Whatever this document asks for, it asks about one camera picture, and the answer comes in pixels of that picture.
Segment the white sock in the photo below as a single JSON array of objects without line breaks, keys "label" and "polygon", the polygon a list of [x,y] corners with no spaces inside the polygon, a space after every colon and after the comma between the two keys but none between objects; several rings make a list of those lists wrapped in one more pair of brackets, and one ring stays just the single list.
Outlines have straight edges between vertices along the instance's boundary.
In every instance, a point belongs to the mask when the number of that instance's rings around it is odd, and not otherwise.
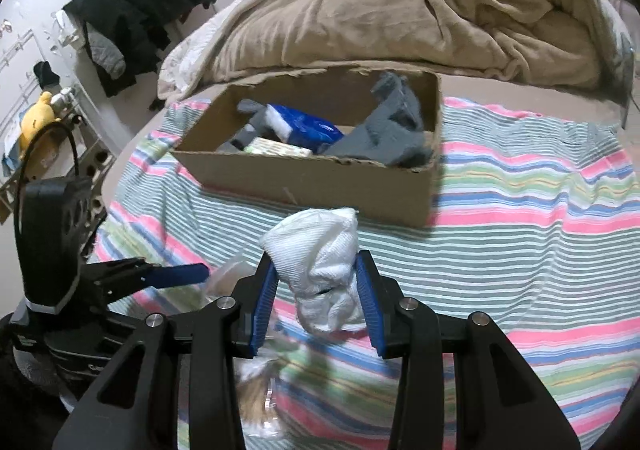
[{"label": "white sock", "polygon": [[260,239],[294,297],[299,323],[311,334],[366,327],[357,290],[357,212],[307,209],[282,219]]}]

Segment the blue white tissue pack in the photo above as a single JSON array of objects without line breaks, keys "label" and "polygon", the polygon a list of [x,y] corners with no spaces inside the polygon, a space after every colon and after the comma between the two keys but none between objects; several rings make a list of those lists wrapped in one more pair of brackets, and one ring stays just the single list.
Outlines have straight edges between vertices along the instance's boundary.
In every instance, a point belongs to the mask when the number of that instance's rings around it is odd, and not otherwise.
[{"label": "blue white tissue pack", "polygon": [[297,109],[267,105],[265,122],[284,144],[321,153],[343,138],[335,125]]}]

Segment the grey dotted sock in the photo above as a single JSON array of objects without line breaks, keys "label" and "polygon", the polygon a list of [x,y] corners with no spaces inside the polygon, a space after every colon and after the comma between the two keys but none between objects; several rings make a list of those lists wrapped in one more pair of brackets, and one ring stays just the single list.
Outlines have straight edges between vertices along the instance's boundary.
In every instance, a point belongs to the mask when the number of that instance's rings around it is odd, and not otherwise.
[{"label": "grey dotted sock", "polygon": [[236,105],[236,111],[248,121],[229,140],[222,143],[217,152],[242,152],[255,138],[278,141],[276,133],[266,121],[267,106],[244,98]]}]

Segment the green white small packet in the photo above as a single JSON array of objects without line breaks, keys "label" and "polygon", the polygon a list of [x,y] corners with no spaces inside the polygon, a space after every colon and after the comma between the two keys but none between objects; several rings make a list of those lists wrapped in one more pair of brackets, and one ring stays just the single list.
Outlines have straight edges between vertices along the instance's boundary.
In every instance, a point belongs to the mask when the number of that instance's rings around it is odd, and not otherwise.
[{"label": "green white small packet", "polygon": [[243,149],[250,155],[270,155],[270,157],[306,158],[312,155],[312,151],[305,147],[284,144],[262,137],[255,137]]}]

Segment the cardboard box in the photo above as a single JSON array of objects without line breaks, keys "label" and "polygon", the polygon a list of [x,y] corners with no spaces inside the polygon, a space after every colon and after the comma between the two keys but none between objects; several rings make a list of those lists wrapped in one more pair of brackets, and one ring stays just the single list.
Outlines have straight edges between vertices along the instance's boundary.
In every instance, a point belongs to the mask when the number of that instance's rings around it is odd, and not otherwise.
[{"label": "cardboard box", "polygon": [[275,157],[222,152],[220,146],[248,119],[236,106],[249,98],[326,119],[343,129],[362,123],[378,106],[372,88],[381,70],[333,67],[272,71],[206,90],[208,108],[178,141],[174,157],[204,187],[296,207],[353,207],[360,215],[393,225],[425,226],[439,180],[442,92],[436,74],[398,70],[421,105],[430,160],[415,169],[368,160]]}]

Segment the grey sock in box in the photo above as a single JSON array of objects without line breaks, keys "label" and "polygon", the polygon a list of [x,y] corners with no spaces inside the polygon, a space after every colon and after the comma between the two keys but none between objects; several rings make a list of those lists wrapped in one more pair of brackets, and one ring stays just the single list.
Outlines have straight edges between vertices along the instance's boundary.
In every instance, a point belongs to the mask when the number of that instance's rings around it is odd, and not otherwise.
[{"label": "grey sock in box", "polygon": [[322,155],[404,169],[424,166],[433,150],[425,144],[420,102],[407,78],[386,71],[371,93],[378,106],[352,132],[326,147]]}]

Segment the white metal shelf rack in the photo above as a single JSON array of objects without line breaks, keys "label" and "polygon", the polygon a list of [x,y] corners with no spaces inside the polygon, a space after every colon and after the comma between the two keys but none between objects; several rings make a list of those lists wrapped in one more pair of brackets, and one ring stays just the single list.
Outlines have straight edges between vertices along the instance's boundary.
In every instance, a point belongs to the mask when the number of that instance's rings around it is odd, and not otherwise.
[{"label": "white metal shelf rack", "polygon": [[17,183],[72,175],[91,178],[90,228],[106,215],[102,184],[115,145],[73,71],[81,33],[58,12],[41,32],[24,29],[1,48],[1,219],[13,211]]}]

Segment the white floral quilt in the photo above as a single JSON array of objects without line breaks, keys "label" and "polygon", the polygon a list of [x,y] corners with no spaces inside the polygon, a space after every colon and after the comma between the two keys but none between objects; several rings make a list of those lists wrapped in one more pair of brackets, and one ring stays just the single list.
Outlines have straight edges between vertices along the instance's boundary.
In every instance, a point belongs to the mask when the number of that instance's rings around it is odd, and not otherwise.
[{"label": "white floral quilt", "polygon": [[169,103],[190,95],[202,78],[206,57],[212,50],[216,33],[244,0],[234,0],[223,10],[183,39],[169,52],[160,66],[157,97]]}]

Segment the yellow plush toy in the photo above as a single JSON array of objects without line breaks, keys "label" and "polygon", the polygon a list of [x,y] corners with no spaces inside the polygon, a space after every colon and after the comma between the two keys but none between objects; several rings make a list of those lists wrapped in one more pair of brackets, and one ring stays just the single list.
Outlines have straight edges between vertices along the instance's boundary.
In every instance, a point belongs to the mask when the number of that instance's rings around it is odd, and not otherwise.
[{"label": "yellow plush toy", "polygon": [[52,94],[50,92],[42,92],[38,100],[24,113],[21,121],[21,151],[27,149],[40,129],[56,120],[51,100]]}]

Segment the black clothes pile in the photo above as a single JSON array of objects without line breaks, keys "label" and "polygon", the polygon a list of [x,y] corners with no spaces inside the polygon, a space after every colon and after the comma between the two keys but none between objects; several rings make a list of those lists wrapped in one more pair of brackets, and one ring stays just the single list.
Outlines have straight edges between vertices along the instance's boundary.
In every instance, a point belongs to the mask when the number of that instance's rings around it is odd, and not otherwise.
[{"label": "black clothes pile", "polygon": [[106,96],[155,72],[169,44],[166,26],[217,0],[71,0],[64,12],[80,25],[87,54]]}]

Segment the beige bed sheet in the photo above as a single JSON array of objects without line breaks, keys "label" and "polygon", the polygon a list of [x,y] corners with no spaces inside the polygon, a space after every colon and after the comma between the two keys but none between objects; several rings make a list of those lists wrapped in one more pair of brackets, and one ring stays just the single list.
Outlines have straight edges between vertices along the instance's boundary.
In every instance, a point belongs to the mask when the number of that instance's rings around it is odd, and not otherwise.
[{"label": "beige bed sheet", "polygon": [[[551,117],[575,122],[602,124],[623,124],[626,109],[613,100],[565,91],[563,88],[537,88],[511,82],[492,79],[480,79],[462,76],[439,76],[440,89],[444,96],[462,97],[486,105],[498,104],[509,110],[527,110]],[[166,109],[163,109],[142,127],[142,130],[127,144],[112,164],[102,185],[102,201],[108,207],[115,198],[115,192],[126,164],[134,153],[134,148],[164,121]]]}]

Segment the beige fleece blanket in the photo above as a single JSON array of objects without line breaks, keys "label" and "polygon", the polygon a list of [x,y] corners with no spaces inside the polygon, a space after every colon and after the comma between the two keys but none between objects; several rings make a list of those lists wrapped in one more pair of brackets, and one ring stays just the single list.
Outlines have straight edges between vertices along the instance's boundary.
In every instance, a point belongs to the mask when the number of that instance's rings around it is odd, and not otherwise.
[{"label": "beige fleece blanket", "polygon": [[244,0],[198,85],[400,62],[591,91],[616,80],[619,51],[606,0]]}]

